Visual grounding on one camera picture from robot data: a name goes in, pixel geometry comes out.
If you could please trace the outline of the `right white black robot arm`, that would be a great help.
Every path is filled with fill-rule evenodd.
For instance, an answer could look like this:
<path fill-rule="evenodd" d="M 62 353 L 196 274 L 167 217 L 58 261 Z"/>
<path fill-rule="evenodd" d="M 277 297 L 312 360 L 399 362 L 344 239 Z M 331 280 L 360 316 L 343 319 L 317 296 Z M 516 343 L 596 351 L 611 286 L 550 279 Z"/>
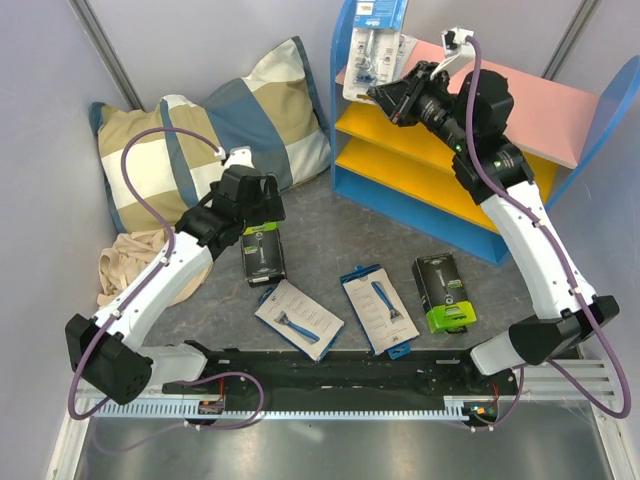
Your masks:
<path fill-rule="evenodd" d="M 422 124 L 453 153 L 455 177 L 497 227 L 533 302 L 534 313 L 472 347 L 458 368 L 467 392 L 483 392 L 494 374 L 538 365 L 592 336 L 620 308 L 580 274 L 558 239 L 523 152 L 505 135 L 514 106 L 508 81 L 482 69 L 460 91 L 449 76 L 420 61 L 402 79 L 368 88 L 368 97 L 398 127 Z"/>

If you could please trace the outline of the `black green razor box left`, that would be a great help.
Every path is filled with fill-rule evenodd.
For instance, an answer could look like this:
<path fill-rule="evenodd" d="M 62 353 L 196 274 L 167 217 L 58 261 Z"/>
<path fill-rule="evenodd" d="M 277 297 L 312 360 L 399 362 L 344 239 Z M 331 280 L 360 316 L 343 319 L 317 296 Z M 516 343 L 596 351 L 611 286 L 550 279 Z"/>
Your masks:
<path fill-rule="evenodd" d="M 277 284 L 286 278 L 277 222 L 248 227 L 241 237 L 245 280 L 250 287 Z"/>

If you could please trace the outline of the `black green razor box right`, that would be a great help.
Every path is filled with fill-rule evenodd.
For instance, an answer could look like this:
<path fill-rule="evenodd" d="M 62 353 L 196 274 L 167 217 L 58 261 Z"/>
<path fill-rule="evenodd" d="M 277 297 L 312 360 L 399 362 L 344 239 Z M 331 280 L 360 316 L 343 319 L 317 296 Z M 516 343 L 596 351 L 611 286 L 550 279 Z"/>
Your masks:
<path fill-rule="evenodd" d="M 412 273 L 430 332 L 466 333 L 476 313 L 453 255 L 419 257 L 412 264 Z"/>

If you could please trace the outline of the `harry's razor pack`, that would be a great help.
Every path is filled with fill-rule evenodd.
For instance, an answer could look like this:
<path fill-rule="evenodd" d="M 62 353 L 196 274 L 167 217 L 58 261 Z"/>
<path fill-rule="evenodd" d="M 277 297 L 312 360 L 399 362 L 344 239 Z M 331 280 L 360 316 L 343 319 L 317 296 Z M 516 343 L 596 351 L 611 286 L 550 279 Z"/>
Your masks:
<path fill-rule="evenodd" d="M 261 297 L 255 316 L 314 362 L 325 357 L 345 325 L 287 280 Z"/>
<path fill-rule="evenodd" d="M 410 341 L 420 333 L 379 264 L 357 266 L 340 277 L 340 283 L 360 323 L 374 356 L 392 360 L 410 353 Z"/>

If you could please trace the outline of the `checked blue beige pillow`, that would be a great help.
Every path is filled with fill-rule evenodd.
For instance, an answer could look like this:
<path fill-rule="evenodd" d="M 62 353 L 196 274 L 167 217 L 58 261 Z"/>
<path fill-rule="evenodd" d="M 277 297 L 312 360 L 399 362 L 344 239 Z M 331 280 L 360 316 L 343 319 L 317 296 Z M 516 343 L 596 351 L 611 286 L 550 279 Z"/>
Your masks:
<path fill-rule="evenodd" d="M 254 168 L 281 190 L 331 163 L 328 123 L 297 36 L 199 103 L 169 94 L 146 112 L 95 102 L 89 122 L 120 233 L 159 229 L 152 210 L 175 224 L 221 178 L 223 151 L 232 148 L 249 146 Z"/>

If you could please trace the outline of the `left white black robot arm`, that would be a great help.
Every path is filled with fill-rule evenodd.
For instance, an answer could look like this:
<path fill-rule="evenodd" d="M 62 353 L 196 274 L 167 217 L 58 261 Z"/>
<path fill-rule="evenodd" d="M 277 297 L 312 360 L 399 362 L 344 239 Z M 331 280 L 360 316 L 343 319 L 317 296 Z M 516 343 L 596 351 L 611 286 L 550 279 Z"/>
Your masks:
<path fill-rule="evenodd" d="M 74 372 L 125 405 L 148 386 L 185 381 L 198 393 L 219 382 L 218 367 L 190 344 L 146 347 L 151 327 L 177 295 L 205 272 L 251 226 L 285 217 L 277 180 L 247 166 L 227 169 L 188 209 L 160 253 L 108 306 L 93 317 L 74 315 L 65 336 Z"/>

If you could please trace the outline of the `blue Gillette razor blister pack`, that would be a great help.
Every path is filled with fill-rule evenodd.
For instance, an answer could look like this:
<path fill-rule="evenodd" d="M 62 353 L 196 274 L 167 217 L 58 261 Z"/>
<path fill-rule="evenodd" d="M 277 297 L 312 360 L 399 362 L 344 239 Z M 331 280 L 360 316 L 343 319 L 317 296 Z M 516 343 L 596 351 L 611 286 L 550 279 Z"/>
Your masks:
<path fill-rule="evenodd" d="M 410 55 L 412 54 L 418 40 L 407 34 L 401 34 L 399 39 L 399 47 L 396 59 L 396 70 L 402 71 L 406 65 Z"/>

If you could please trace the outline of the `aluminium frame rail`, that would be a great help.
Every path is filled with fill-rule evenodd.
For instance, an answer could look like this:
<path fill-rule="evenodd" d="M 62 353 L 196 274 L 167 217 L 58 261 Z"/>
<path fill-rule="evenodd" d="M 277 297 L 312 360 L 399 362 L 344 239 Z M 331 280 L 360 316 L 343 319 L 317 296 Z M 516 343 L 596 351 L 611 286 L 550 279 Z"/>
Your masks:
<path fill-rule="evenodd" d="M 576 357 L 512 372 L 496 413 L 466 421 L 98 418 L 64 422 L 51 479 L 634 479 L 638 471 L 614 407 L 616 387 L 600 360 Z M 225 403 L 218 394 L 195 398 Z"/>

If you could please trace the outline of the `beige crumpled cloth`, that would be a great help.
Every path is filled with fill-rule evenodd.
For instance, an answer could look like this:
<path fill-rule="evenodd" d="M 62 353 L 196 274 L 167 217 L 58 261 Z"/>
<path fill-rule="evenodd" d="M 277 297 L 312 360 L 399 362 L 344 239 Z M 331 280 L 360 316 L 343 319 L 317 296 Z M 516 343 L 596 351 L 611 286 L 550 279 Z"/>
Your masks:
<path fill-rule="evenodd" d="M 98 261 L 102 292 L 99 309 L 115 300 L 157 256 L 168 241 L 164 229 L 121 233 L 113 245 L 101 251 Z"/>

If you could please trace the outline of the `black green razor box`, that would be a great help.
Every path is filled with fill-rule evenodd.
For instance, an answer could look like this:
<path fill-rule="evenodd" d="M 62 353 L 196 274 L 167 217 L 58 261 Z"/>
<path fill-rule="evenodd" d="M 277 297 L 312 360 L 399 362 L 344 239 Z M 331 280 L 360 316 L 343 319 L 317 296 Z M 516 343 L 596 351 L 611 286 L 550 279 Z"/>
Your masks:
<path fill-rule="evenodd" d="M 248 227 L 241 237 L 245 280 L 250 287 L 277 284 L 286 278 L 277 222 Z"/>
<path fill-rule="evenodd" d="M 453 255 L 419 257 L 412 264 L 412 273 L 430 332 L 466 333 L 476 313 Z"/>

